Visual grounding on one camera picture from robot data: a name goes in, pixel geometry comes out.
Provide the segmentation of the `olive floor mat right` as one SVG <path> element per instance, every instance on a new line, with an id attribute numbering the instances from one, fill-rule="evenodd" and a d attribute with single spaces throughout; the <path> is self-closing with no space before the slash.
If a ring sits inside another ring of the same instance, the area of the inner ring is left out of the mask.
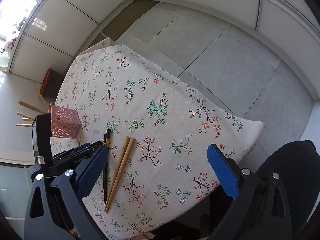
<path id="1" fill-rule="evenodd" d="M 136 20 L 157 3 L 158 1 L 152 0 L 134 0 L 101 31 L 101 34 L 116 41 Z"/>

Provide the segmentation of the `pink perforated utensil basket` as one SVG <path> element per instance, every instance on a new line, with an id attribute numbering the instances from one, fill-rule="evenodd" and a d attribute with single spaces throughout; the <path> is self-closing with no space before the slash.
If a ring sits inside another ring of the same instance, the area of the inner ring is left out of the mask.
<path id="1" fill-rule="evenodd" d="M 76 110 L 50 104 L 52 137 L 75 139 L 81 121 Z"/>

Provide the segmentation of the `brown trash bin red liner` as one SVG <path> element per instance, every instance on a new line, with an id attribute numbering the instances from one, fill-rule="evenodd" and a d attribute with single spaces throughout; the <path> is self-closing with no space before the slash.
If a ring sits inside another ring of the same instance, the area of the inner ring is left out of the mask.
<path id="1" fill-rule="evenodd" d="M 44 97 L 56 98 L 64 77 L 62 74 L 49 68 L 43 78 L 40 93 Z"/>

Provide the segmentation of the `floral tablecloth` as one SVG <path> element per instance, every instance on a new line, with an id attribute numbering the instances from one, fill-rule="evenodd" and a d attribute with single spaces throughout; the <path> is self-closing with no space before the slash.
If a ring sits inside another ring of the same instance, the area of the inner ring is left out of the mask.
<path id="1" fill-rule="evenodd" d="M 54 154 L 112 131 L 108 180 L 125 138 L 136 140 L 110 209 L 105 210 L 102 179 L 82 200 L 109 239 L 141 235 L 191 209 L 219 184 L 208 146 L 216 144 L 240 162 L 264 129 L 264 123 L 216 106 L 124 45 L 77 56 L 56 105 L 76 110 L 82 126 L 74 139 L 53 138 Z"/>

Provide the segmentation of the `olive floor mat left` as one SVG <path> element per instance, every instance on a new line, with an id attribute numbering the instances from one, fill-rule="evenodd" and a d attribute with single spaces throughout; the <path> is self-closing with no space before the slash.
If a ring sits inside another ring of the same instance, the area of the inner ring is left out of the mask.
<path id="1" fill-rule="evenodd" d="M 84 50 L 84 53 L 88 53 L 92 50 L 95 50 L 96 45 L 106 38 L 106 35 L 104 35 L 103 33 L 99 33 L 97 37 L 91 42 L 90 46 L 86 50 Z"/>

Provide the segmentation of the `olive floor mat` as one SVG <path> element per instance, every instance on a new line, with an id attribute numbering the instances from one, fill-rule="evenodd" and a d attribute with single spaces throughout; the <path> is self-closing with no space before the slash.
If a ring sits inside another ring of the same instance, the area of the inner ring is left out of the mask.
<path id="1" fill-rule="evenodd" d="M 91 42 L 90 46 L 86 50 L 84 50 L 84 53 L 88 53 L 92 50 L 95 50 L 96 45 L 106 38 L 106 35 L 104 35 L 103 33 L 99 33 L 97 37 Z"/>
<path id="2" fill-rule="evenodd" d="M 136 20 L 157 3 L 158 1 L 152 0 L 134 0 L 101 31 L 101 34 L 116 41 Z"/>

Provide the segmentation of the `white kitchen cabinets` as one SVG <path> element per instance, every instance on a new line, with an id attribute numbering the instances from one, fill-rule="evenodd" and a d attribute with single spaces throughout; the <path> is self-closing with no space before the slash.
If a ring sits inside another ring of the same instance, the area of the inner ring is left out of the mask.
<path id="1" fill-rule="evenodd" d="M 76 56 L 133 1 L 39 0 L 15 41 L 9 73 L 39 83 L 49 68 L 65 74 Z M 151 9 L 169 12 L 168 16 L 156 16 L 161 27 L 186 14 L 197 20 L 214 17 L 217 29 L 232 24 L 252 35 L 319 99 L 319 5 L 315 0 L 152 1 L 158 3 Z"/>

